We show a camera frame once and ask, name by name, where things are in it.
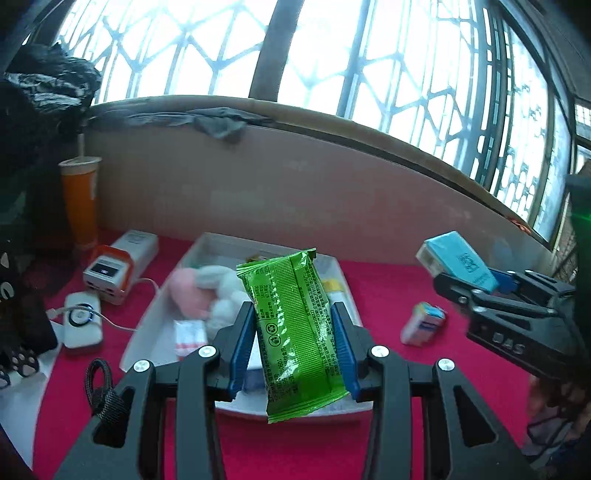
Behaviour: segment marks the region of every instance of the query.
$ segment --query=green snack package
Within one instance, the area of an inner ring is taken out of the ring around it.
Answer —
[[[348,393],[315,257],[313,248],[237,269],[258,317],[269,423],[307,415]]]

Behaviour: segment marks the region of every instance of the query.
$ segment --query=table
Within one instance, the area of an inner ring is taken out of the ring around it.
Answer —
[[[117,237],[116,233],[106,233],[102,241],[110,244]],[[190,245],[160,238],[160,251],[144,276],[162,285]],[[521,444],[528,420],[528,374],[466,339],[467,320],[435,293],[431,278],[422,268],[347,261],[340,264],[363,324],[376,342],[411,361],[433,364],[444,357],[454,360]],[[66,295],[82,289],[80,268],[47,302],[47,308],[62,306]],[[134,327],[153,295],[152,285],[137,284],[123,305],[103,302],[102,312],[119,325]],[[420,301],[446,309],[449,322],[431,345],[405,346],[400,342],[400,330]],[[33,470],[40,480],[53,477],[90,417],[83,388],[88,363],[100,356],[111,364],[116,382],[122,376],[118,365],[130,333],[106,323],[103,332],[100,352],[70,356],[62,349],[57,359],[35,433]],[[217,422],[228,480],[357,480],[363,470],[371,413],[330,423],[287,421],[272,425],[217,414]],[[413,479],[417,480],[423,478],[422,423],[420,400],[413,399]],[[167,480],[174,479],[174,403],[167,407],[164,473]]]

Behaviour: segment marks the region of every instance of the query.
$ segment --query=glass window pane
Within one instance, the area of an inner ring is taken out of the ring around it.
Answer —
[[[58,41],[103,75],[96,102],[246,97],[277,0],[77,0]]]
[[[591,140],[591,110],[583,105],[574,106],[574,118],[577,124],[577,135]]]
[[[484,21],[477,25],[477,6],[482,9],[473,0],[378,0],[358,60],[359,93],[347,117],[472,172],[474,155],[462,156],[479,75],[486,86],[479,101],[491,99],[487,71],[478,70],[476,43],[479,28],[484,34],[486,27]]]
[[[491,101],[492,67],[478,69],[479,34],[486,38],[481,1],[376,0],[367,18],[361,18],[361,5],[362,0],[305,1],[278,101],[337,114],[339,102],[347,100],[339,115],[469,174],[476,159],[465,145],[475,105]],[[362,40],[361,50],[351,52],[355,38]],[[352,54],[358,56],[356,67],[348,71]],[[350,91],[342,91],[349,84]],[[477,123],[480,128],[481,117]]]
[[[281,79],[279,103],[336,114],[361,1],[304,2]]]
[[[548,86],[516,33],[507,28],[512,72],[511,133],[501,158],[497,198],[527,220],[540,181],[548,118]]]
[[[564,180],[569,173],[571,147],[569,126],[558,101],[555,100],[554,103],[554,145],[540,211],[534,224],[534,230],[548,241],[552,236],[562,205]]]
[[[560,73],[558,73],[558,68],[556,68],[554,61],[550,62],[550,66],[552,71],[552,81],[554,82],[554,85],[556,85],[556,92],[558,93],[558,97],[560,98],[560,103],[562,104],[564,111],[567,112],[567,114],[569,115],[570,104],[569,96],[566,93],[566,87],[564,86]]]
[[[581,168],[583,168],[583,165],[585,165],[589,160],[591,160],[591,150],[577,145],[577,165],[574,169],[574,172],[579,173]]]

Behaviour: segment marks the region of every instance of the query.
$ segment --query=blue gripper pad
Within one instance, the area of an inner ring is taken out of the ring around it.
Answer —
[[[333,305],[330,308],[330,316],[333,321],[333,331],[335,335],[336,356],[339,361],[340,373],[345,382],[345,388],[351,393],[354,400],[359,398],[361,386],[357,378],[357,366],[355,364],[355,357],[353,356],[353,349],[349,343],[349,338],[345,333],[343,327],[343,320],[340,317],[339,311]]]
[[[498,292],[507,295],[517,290],[517,282],[513,280],[513,277],[507,272],[502,272],[493,268],[491,268],[490,271],[499,283],[499,286],[497,287]]]
[[[241,311],[238,313],[238,319],[240,315],[244,314],[242,305]],[[242,330],[240,331],[236,348],[230,361],[230,384],[228,386],[228,393],[232,398],[236,398],[236,394],[242,389],[244,383],[244,377],[246,375],[246,367],[248,367],[248,361],[251,357],[252,343],[255,337],[256,329],[256,313],[254,306],[250,303],[250,308],[245,313],[246,319],[242,324]]]

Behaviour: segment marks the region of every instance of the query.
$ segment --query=white box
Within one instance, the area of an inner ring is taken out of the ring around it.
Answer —
[[[256,255],[274,258],[290,255],[297,251],[298,249],[294,248],[265,244],[217,233],[204,233],[185,253],[176,268],[224,265],[235,269],[237,265],[244,263],[247,258]],[[338,260],[335,257],[317,254],[314,265],[321,280],[335,278],[341,283],[345,290],[343,300],[351,320],[355,325],[362,326],[357,307]],[[150,360],[156,366],[177,361],[174,351],[174,320],[181,319],[183,316],[170,297],[168,291],[169,282],[170,275],[139,321],[137,331],[134,332],[121,358],[119,364],[121,370],[127,372],[137,360],[142,359]],[[257,354],[258,348],[253,348],[248,364],[249,369],[261,368],[260,355]],[[216,407],[228,413],[266,418],[267,393],[264,390],[249,393],[238,392],[233,402],[216,402]],[[350,414],[370,410],[371,408],[372,404],[370,402],[358,404],[350,396],[347,396],[338,402],[316,410],[308,417]]]

